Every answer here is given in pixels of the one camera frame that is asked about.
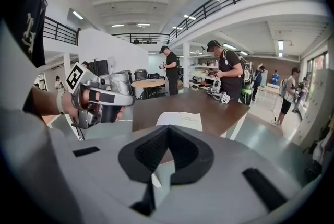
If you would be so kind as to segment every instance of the hand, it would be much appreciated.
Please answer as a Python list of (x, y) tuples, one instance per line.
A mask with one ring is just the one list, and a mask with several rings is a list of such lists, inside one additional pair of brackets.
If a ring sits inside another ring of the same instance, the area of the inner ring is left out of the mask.
[(224, 76), (224, 72), (219, 70), (219, 71), (216, 72), (216, 76), (219, 77), (219, 78), (222, 78)]
[[(100, 93), (97, 92), (95, 98), (99, 100), (99, 97), (100, 97)], [(89, 90), (86, 89), (83, 91), (81, 95), (81, 105), (86, 107), (88, 105), (88, 102), (89, 102)], [(70, 116), (76, 119), (78, 118), (78, 109), (76, 109), (72, 104), (71, 93), (69, 92), (64, 93), (62, 104), (63, 104), (65, 113), (69, 114)], [(125, 107), (122, 107), (120, 112), (117, 115), (116, 120), (121, 119), (123, 117), (124, 110), (125, 110)]]

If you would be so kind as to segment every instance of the round table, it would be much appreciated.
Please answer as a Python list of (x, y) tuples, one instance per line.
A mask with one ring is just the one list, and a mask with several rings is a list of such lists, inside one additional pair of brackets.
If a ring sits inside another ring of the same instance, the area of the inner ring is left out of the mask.
[(148, 99), (148, 89), (149, 88), (156, 88), (157, 91), (157, 97), (158, 97), (158, 87), (163, 86), (166, 84), (166, 81), (164, 79), (156, 79), (154, 82), (147, 82), (147, 80), (140, 80), (133, 82), (131, 84), (132, 87), (134, 88), (143, 88), (144, 89), (144, 99)]

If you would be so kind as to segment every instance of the gray floor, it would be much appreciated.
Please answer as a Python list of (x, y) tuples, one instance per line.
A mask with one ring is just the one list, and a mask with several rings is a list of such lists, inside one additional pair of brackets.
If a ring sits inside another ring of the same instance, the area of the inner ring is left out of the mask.
[[(98, 126), (94, 126), (88, 130), (83, 129), (82, 133), (85, 139), (131, 133), (132, 118), (133, 107), (127, 107), (121, 121), (108, 123), (110, 125), (109, 133), (98, 132)], [(69, 141), (77, 140), (77, 137), (64, 116), (60, 116), (55, 120), (52, 126), (61, 129)], [(227, 138), (231, 136), (233, 129), (234, 128), (228, 132)], [(311, 159), (311, 156), (303, 154), (299, 146), (285, 139), (281, 134), (276, 132), (275, 128), (270, 126), (270, 124), (266, 124), (261, 119), (248, 114), (235, 140), (245, 144), (285, 170), (292, 177), (297, 179), (301, 186), (306, 185), (304, 169)]]

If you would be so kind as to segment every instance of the white paper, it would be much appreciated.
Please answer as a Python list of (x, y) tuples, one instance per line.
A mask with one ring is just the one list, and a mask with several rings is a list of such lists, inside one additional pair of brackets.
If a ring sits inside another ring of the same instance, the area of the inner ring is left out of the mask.
[(157, 121), (157, 126), (162, 125), (176, 125), (187, 128), (192, 128), (198, 131), (203, 131), (202, 121), (200, 119), (200, 114), (194, 113), (172, 113), (172, 112), (164, 112), (159, 116)]

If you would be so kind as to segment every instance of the blue shirt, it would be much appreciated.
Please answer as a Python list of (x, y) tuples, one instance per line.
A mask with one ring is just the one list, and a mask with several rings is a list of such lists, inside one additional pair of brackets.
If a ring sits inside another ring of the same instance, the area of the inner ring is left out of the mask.
[(262, 73), (260, 71), (256, 71), (254, 84), (260, 86), (261, 82), (262, 82)]
[(279, 77), (279, 75), (278, 74), (273, 74), (272, 75), (272, 77), (271, 77), (271, 83), (273, 84), (273, 85), (277, 85), (277, 82), (278, 82), (278, 80), (280, 79), (280, 77)]

